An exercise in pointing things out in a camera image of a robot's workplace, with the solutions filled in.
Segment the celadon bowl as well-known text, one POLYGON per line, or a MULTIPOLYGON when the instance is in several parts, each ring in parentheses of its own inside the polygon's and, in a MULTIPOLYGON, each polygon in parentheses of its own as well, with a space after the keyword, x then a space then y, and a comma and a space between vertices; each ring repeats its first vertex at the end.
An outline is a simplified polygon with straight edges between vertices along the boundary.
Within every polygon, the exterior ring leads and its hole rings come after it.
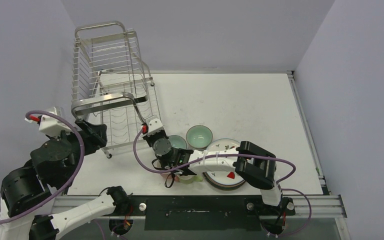
POLYGON ((185 139, 191 148, 203 150, 212 142, 213 132, 205 125, 195 125, 186 132, 185 139))
POLYGON ((180 135, 170 135, 168 140, 174 148, 185 150, 188 148, 186 140, 180 135))

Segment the stainless steel dish rack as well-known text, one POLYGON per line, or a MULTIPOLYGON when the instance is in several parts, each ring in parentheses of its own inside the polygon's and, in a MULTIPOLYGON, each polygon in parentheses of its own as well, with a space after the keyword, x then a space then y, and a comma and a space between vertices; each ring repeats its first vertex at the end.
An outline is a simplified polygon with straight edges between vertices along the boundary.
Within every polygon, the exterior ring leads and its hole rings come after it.
POLYGON ((107 126, 107 158, 130 145, 146 119, 160 114, 155 82, 143 61, 138 34, 120 21, 74 31, 71 113, 107 126))

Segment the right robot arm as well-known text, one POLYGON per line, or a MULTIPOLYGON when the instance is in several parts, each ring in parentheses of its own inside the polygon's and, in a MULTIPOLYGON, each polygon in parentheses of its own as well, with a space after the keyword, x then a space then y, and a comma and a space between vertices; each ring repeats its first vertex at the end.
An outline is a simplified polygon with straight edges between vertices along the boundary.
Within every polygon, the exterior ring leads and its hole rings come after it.
POLYGON ((225 172, 241 177, 250 186, 258 189, 262 207, 270 215, 277 214, 276 220, 263 223, 263 227, 273 235, 281 234, 286 225, 289 198, 283 196, 280 182, 289 178, 296 166, 250 141, 242 141, 238 147, 218 151, 199 151, 173 147, 164 130, 151 133, 143 126, 138 133, 153 150, 159 167, 145 166, 137 153, 137 162, 147 171, 171 176, 195 176, 206 172, 225 172), (277 178, 277 163, 291 166, 286 177, 277 178))

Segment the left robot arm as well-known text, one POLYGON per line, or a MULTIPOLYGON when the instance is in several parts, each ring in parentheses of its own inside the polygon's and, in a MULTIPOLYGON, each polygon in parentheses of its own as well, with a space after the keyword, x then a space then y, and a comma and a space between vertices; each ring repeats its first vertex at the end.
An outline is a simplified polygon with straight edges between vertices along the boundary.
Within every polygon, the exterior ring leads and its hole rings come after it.
POLYGON ((106 215, 124 215, 131 197, 121 186, 107 187, 94 200, 71 210, 37 215, 32 208, 51 196, 50 188, 70 186, 82 156, 107 145, 107 126, 76 120, 78 134, 59 130, 30 153, 23 167, 11 171, 1 184, 0 240, 59 240, 70 231, 106 215))

